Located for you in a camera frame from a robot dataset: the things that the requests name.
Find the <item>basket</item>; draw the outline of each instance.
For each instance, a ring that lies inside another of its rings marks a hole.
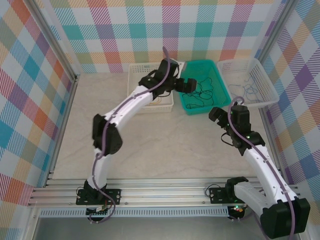
[[[151,71],[157,70],[159,66],[160,66],[160,62],[130,64],[127,95],[129,96],[135,90],[141,78],[145,77]],[[169,96],[157,97],[149,105],[144,106],[138,113],[139,114],[169,113],[172,111],[173,105],[174,105],[174,97],[173,97],[173,93],[171,92]]]
[[[277,91],[258,59],[219,61],[217,68],[231,98],[243,97],[247,107],[262,108],[279,101]]]
[[[193,93],[179,93],[186,114],[208,113],[213,107],[221,108],[230,104],[229,92],[212,60],[187,62],[181,77],[185,80],[191,78],[197,81],[196,90]]]

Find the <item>black mounting bracket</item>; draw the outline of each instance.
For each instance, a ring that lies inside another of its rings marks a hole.
[[[209,197],[210,197],[211,204],[232,204],[232,205],[244,204],[244,202],[238,198],[231,199],[228,196],[228,193],[225,187],[210,187]]]
[[[115,205],[119,205],[121,189],[108,189],[106,186],[101,188],[101,191],[109,195],[114,200]],[[84,182],[83,188],[77,191],[76,195],[76,205],[111,205],[112,203],[111,200],[106,198],[101,192],[92,188],[87,180]]]

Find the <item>black cable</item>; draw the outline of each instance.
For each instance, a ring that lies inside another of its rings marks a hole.
[[[206,86],[208,89],[204,90],[203,84],[206,80],[209,80],[209,82],[206,82]],[[182,97],[185,99],[186,102],[188,102],[188,99],[185,97],[191,98],[191,100],[196,100],[195,103],[186,103],[185,107],[187,109],[196,109],[196,108],[203,108],[205,106],[212,106],[214,104],[214,87],[213,87],[213,80],[211,77],[207,77],[202,81],[197,82],[197,88],[195,91],[191,93],[184,93]]]
[[[79,196],[78,195],[78,189],[84,189],[82,186],[79,186],[76,190],[75,190],[75,194],[77,195],[77,196]]]
[[[151,72],[148,73],[148,76],[151,76],[152,74],[156,73],[157,70],[152,70]]]
[[[221,141],[222,141],[223,143],[228,144],[229,146],[233,147],[233,146],[234,146],[233,144],[231,144],[231,143],[229,143],[229,142],[226,142],[225,140],[222,139],[224,135],[227,135],[227,133],[225,132],[224,134],[221,135]]]
[[[208,196],[207,191],[208,191],[208,189],[209,189],[211,186],[213,186],[213,185],[216,185],[216,186],[218,186],[219,188],[221,188],[218,184],[215,184],[215,183],[213,183],[213,184],[211,184],[210,186],[208,186],[208,187],[206,188],[206,190],[204,191],[204,194],[205,194],[208,198],[210,198],[210,196]]]
[[[171,94],[171,92],[169,92],[167,95],[165,96],[158,96],[159,98],[165,98],[165,97],[168,97],[169,95]]]

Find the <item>metal extrusion bar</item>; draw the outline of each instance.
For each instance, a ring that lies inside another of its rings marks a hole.
[[[266,42],[264,48],[262,49],[261,54],[257,58],[262,65],[266,61],[272,47],[274,46],[274,44],[278,40],[278,37],[280,36],[282,30],[284,29],[286,22],[288,21],[291,13],[293,12],[295,7],[297,6],[298,2],[299,2],[299,0],[287,0],[286,1],[286,4],[282,10],[282,13],[280,14],[280,17],[276,21],[274,28],[271,31],[271,34],[270,34],[268,41]]]
[[[40,210],[39,218],[87,218],[85,208],[35,208]],[[167,218],[167,217],[229,217],[227,206],[205,207],[126,207],[116,208],[112,217]]]
[[[85,179],[54,180],[52,172],[45,187],[35,188],[29,206],[33,208],[79,208],[76,205],[76,190]],[[214,207],[234,204],[211,204],[205,189],[211,184],[224,187],[227,177],[185,179],[109,179],[108,188],[121,189],[120,205],[131,207]],[[249,177],[252,185],[261,189],[256,177]],[[98,207],[84,205],[83,208]]]
[[[61,147],[62,140],[64,138],[65,130],[66,130],[66,127],[67,127],[68,118],[69,118],[69,115],[70,115],[70,112],[71,112],[72,103],[73,103],[75,95],[76,95],[77,86],[78,86],[78,82],[73,82],[71,84],[69,100],[67,102],[67,105],[66,105],[66,108],[65,108],[65,111],[64,111],[64,116],[63,116],[63,120],[62,120],[62,123],[61,123],[61,127],[60,127],[60,129],[58,131],[58,134],[57,134],[57,140],[56,140],[56,144],[55,144],[55,147],[54,147],[54,150],[53,150],[52,157],[51,157],[50,162],[49,162],[50,163],[49,164],[49,168],[46,170],[46,173],[45,173],[46,177],[43,178],[41,186],[46,185],[46,182],[47,182],[47,180],[49,178],[50,171],[52,171],[56,166],[56,162],[58,160],[60,147]]]
[[[32,17],[35,19],[41,32],[45,36],[50,47],[53,49],[53,52],[57,56],[61,65],[63,66],[64,70],[68,74],[69,78],[75,82],[76,81],[76,74],[73,71],[65,53],[61,49],[54,33],[51,31],[50,27],[48,26],[47,21],[46,21],[45,17],[43,16],[43,14],[41,13],[41,10],[39,9],[38,5],[34,2],[34,0],[24,0],[24,4],[29,9]]]

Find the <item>white floor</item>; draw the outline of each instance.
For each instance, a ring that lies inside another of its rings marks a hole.
[[[54,179],[86,179],[91,174],[93,117],[127,97],[127,81],[127,73],[81,75]],[[259,110],[251,109],[250,118],[252,130],[267,142]],[[123,146],[109,163],[108,178],[255,177],[239,151],[221,142],[224,132],[207,113],[186,115],[175,92],[172,112],[137,114],[123,128]]]

